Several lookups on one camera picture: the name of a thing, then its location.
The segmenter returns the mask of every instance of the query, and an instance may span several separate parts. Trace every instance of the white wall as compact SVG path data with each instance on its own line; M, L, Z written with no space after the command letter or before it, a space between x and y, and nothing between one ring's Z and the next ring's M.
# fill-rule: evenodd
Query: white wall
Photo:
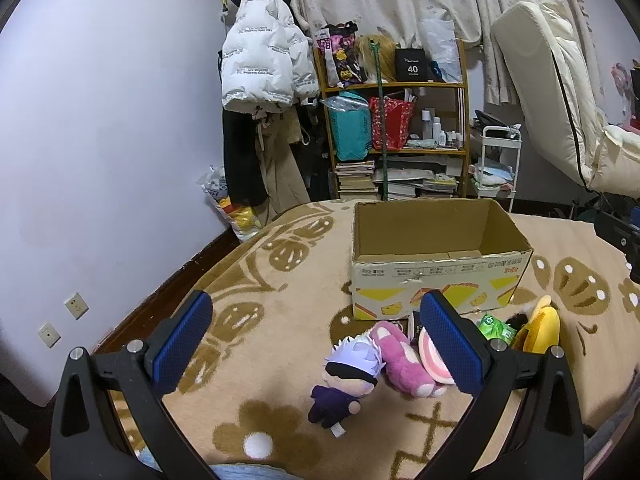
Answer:
M611 67L622 62L631 68L632 58L640 59L640 41L615 0L584 0L590 16L594 44L605 92L605 110L610 123L622 122L622 101L611 76ZM487 111L507 124L524 123L519 106L500 107L484 103L484 55L479 49L467 53L470 109ZM523 127L522 160L518 181L518 198L570 204L589 197L576 184L536 152Z
M611 124L623 122L623 101L611 76L616 63L627 70L632 60L640 60L640 40L615 0L584 0L593 30L600 76L604 89L604 113Z
M219 13L22 0L0 33L0 371L34 402L225 229L195 183L222 163Z

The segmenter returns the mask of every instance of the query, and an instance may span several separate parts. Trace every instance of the beige patterned carpet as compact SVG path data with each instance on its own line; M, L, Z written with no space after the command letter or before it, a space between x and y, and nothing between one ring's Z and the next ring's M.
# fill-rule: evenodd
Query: beige patterned carpet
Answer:
M309 393L321 383L332 343L372 323L350 319L354 202L300 206L213 267L196 288L214 320L164 403L209 463L267 463L309 480L413 478L470 400L450 389L410 399L380 381L336 439L311 425ZM550 294L562 319L583 419L601 424L619 405L640 358L640 287L623 255L590 224L514 215L534 257L506 319ZM498 453L519 397L513 394L480 465ZM121 397L116 405L133 445L144 446Z

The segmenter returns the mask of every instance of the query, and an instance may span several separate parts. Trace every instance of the stack of books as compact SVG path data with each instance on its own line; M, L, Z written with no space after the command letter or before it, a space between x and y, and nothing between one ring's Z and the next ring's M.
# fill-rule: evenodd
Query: stack of books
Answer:
M373 182L382 184L382 170L376 170ZM452 198L457 192L458 181L453 176L436 174L430 170L388 170L389 200L416 197Z
M434 179L425 178L418 186L418 195L430 198L452 198L458 193L458 181L453 176L437 174Z
M338 177L340 198L376 200L378 190L373 185L375 167L376 163L373 160L336 164L335 174Z

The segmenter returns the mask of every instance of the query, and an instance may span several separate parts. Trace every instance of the cardboard box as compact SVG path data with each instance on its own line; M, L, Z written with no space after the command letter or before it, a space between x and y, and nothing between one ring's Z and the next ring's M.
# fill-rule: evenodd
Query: cardboard box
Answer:
M401 319L437 288L460 314L506 306L532 249L490 199L356 204L355 319Z

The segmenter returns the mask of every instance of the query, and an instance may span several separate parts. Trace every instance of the electrical outlet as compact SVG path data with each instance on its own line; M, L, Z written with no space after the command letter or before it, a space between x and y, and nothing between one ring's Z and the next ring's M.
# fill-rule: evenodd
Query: electrical outlet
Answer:
M84 302L79 292L76 292L71 298L65 301L66 307L71 315L76 319L80 319L82 314L89 310L88 305Z
M47 321L40 330L38 330L40 339L44 341L44 344L51 348L60 339L60 334L53 328L53 325Z

